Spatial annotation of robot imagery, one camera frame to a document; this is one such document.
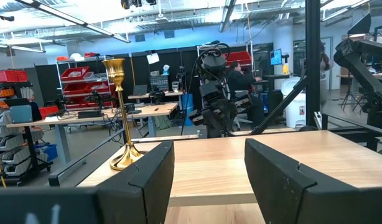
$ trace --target gray floor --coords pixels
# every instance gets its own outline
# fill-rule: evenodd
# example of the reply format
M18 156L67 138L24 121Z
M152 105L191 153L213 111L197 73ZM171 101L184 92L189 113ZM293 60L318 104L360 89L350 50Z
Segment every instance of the gray floor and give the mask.
M346 105L345 109L341 109L340 103L342 103L342 99L346 94L346 90L343 87L342 90L330 91L329 92L329 101L324 106L323 112L335 114L338 116L342 116L344 118L352 119L358 122L366 122L366 114L360 114L360 108L356 108L353 111L352 105ZM340 126L349 126L349 124L344 122L336 121L334 122ZM281 128L283 126L273 126L270 128ZM203 126L195 127L195 126L187 126L184 129L184 134L196 134L198 129L202 129ZM145 133L147 128L141 130L142 133ZM165 129L162 131L158 131L158 136L176 136L180 134L181 129L174 127ZM131 129L132 138L139 138L140 134L136 128ZM91 149L96 147L101 141L108 137L108 130L102 128L101 126L89 126L87 128L82 127L80 130L75 127L72 128L72 133L67 134L67 139L70 148L70 154L72 159L80 158L82 155L88 153ZM46 131L44 136L44 141L50 142L54 144L55 134L54 130ZM74 172L66 181L63 181L64 185L72 186L79 180L82 180L85 177L85 174L88 173L89 170L92 170L94 167L100 165L102 162L107 160L109 155L112 155L116 152L121 145L116 142L108 142L104 146L100 147L95 153L91 154L87 160L82 165L81 169L78 169ZM52 167L52 171L57 170L61 166L60 161L58 159L54 159L54 164ZM33 180L29 183L32 186L40 186L47 184L47 177L50 173L44 170L42 175L37 179Z

